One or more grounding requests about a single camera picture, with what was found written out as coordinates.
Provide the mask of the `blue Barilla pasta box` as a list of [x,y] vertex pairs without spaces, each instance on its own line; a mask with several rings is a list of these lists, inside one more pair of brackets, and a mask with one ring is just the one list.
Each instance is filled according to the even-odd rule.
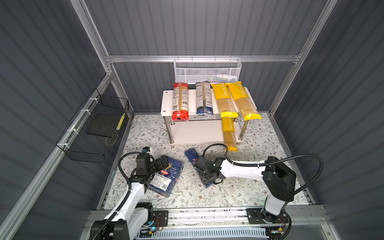
[[148,186],[148,190],[167,198],[171,195],[184,166],[183,163],[178,160],[168,156],[162,157],[167,158],[168,165],[163,170],[155,173],[154,178]]

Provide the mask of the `blue Barilla spaghetti box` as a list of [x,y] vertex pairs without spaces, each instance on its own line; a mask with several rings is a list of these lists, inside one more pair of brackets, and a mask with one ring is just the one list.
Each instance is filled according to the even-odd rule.
[[213,181],[208,182],[208,180],[205,179],[205,177],[203,176],[203,173],[194,167],[196,160],[199,158],[199,154],[197,153],[195,148],[191,148],[191,149],[186,150],[185,155],[188,158],[189,162],[192,164],[192,166],[195,169],[195,171],[197,172],[197,174],[199,175],[199,178],[200,178],[202,184],[205,186],[205,188],[212,186],[214,184],[214,182]]

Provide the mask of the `red spaghetti bag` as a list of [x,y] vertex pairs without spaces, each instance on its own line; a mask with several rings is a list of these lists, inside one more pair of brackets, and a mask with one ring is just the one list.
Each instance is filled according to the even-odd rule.
[[189,120],[188,84],[175,83],[173,90],[173,121]]

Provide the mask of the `yellow Pastatime spaghetti bag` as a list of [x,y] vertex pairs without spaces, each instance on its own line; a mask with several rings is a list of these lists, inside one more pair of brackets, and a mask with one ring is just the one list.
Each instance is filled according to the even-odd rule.
[[221,118],[237,118],[239,115],[233,104],[227,84],[212,84]]
[[221,118],[225,145],[229,151],[237,152],[235,125],[232,118]]
[[245,121],[262,119],[241,82],[227,83],[227,86]]

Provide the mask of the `dark blue spaghetti bag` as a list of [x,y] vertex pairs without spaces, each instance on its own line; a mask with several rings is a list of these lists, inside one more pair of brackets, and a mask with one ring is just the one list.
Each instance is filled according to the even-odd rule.
[[208,81],[196,83],[197,115],[213,115],[211,84]]

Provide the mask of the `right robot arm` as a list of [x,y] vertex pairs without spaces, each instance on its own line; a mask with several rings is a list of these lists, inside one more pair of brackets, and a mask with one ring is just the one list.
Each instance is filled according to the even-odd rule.
[[230,161],[225,158],[207,160],[200,156],[194,163],[204,184],[220,184],[225,178],[263,181],[269,189],[265,205],[255,214],[265,223],[274,223],[283,216],[283,209],[295,198],[296,173],[276,157],[256,164]]

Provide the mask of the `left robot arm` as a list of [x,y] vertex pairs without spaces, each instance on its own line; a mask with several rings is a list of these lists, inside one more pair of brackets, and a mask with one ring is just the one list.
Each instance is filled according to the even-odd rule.
[[[128,177],[121,162],[125,157],[137,155],[135,174]],[[169,166],[169,157],[155,159],[149,152],[130,152],[118,160],[118,169],[127,181],[124,195],[111,212],[102,220],[95,221],[90,229],[91,240],[132,240],[145,224],[154,220],[151,203],[141,203],[155,173]]]

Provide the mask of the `white two-tier shelf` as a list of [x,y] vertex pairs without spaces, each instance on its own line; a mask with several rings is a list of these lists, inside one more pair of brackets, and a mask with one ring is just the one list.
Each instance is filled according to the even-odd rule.
[[196,90],[188,90],[189,120],[173,121],[173,91],[163,91],[161,116],[164,118],[169,135],[169,144],[176,145],[204,145],[223,143],[224,134],[222,120],[198,120],[193,117],[197,115]]

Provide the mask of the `yellow marker pen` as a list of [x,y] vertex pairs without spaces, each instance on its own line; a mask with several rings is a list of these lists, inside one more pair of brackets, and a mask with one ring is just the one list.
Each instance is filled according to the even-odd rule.
[[120,118],[120,120],[119,120],[119,122],[118,122],[118,125],[117,125],[117,128],[116,128],[117,131],[119,131],[119,130],[121,129],[122,124],[123,124],[124,119],[125,119],[125,116],[126,116],[126,114],[123,113],[122,116],[121,116],[121,118]]

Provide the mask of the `pens in white basket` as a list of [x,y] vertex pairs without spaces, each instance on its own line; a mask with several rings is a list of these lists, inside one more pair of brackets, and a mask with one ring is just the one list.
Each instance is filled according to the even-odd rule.
[[238,81],[238,77],[234,75],[216,75],[207,77],[207,81],[210,83],[234,83]]

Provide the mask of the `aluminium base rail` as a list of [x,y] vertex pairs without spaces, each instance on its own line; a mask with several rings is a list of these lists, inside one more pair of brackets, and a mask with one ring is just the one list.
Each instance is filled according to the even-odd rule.
[[[151,227],[165,229],[187,228],[227,228],[227,227],[288,227],[283,220],[267,224],[258,220],[251,224],[247,213],[249,207],[223,208],[184,208],[167,209],[168,216],[164,220],[155,217]],[[292,226],[329,225],[330,218],[322,205],[287,205],[285,211],[291,216]]]

